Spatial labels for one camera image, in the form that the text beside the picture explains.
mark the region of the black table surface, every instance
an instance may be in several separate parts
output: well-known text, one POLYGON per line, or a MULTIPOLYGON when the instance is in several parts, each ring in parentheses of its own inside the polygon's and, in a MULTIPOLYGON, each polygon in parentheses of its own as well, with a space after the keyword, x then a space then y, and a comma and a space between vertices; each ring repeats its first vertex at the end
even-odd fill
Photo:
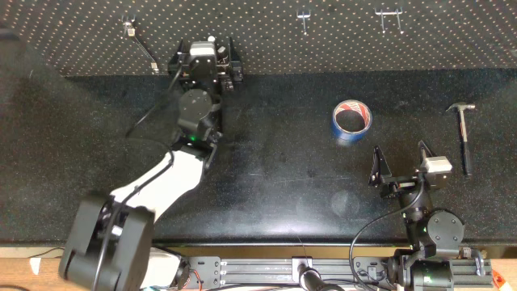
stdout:
MULTIPOLYGON (((83 196, 133 181, 164 154, 124 133, 169 78, 29 71, 2 68, 0 81, 3 245, 63 243, 83 196)), ((224 96, 225 136, 212 168, 158 220, 156 242, 348 244, 367 222, 398 208, 368 186, 373 146, 394 175, 406 175, 418 165, 422 139, 453 165, 448 186, 432 199, 465 221, 464 243, 515 244, 516 92, 516 70, 246 76, 224 96), (363 140, 343 147, 330 121, 346 99, 366 103, 373 123, 363 140), (471 179, 462 174, 457 114, 445 112, 459 101, 476 104, 465 113, 471 179)), ((141 132, 167 137, 169 117, 160 111, 141 132)), ((377 223, 360 242, 405 243, 402 219, 377 223)))

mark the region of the black pegboard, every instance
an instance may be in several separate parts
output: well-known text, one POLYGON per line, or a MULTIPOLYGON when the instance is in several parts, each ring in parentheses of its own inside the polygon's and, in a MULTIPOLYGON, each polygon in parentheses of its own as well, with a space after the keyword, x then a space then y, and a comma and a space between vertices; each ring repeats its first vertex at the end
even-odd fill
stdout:
POLYGON ((0 19, 62 75, 151 74, 123 33, 135 15, 162 74, 179 41, 232 36, 246 74, 517 67, 513 0, 3 0, 0 19), (386 33, 374 10, 386 16, 386 33), (296 17, 311 12, 308 35, 296 17))

